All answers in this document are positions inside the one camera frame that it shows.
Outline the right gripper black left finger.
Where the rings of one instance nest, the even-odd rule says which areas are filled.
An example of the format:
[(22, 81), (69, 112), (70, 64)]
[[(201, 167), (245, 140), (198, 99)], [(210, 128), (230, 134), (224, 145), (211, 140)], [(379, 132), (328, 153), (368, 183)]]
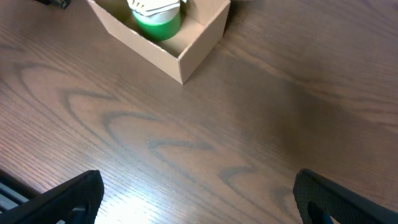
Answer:
[(100, 171), (88, 170), (1, 213), (1, 223), (94, 224), (103, 195)]

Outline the green tape roll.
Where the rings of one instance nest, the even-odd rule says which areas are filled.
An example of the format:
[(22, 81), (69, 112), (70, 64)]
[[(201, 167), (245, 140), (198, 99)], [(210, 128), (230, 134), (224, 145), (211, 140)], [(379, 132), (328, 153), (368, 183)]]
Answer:
[(140, 32), (145, 38), (154, 41), (163, 41), (173, 37), (180, 30), (182, 26), (182, 16), (179, 11), (172, 20), (163, 24), (146, 24), (138, 20), (136, 20), (136, 22)]

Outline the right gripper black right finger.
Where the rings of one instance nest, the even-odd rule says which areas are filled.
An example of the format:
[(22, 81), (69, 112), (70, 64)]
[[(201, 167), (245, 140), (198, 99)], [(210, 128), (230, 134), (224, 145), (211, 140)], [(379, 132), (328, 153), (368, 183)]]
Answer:
[(304, 223), (397, 223), (397, 212), (309, 169), (296, 175), (293, 193)]

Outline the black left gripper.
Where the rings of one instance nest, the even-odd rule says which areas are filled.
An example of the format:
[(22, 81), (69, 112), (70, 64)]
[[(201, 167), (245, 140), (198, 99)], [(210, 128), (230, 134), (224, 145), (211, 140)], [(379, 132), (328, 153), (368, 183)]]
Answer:
[(45, 5), (57, 6), (61, 9), (66, 9), (71, 3), (71, 0), (36, 0), (36, 1)]

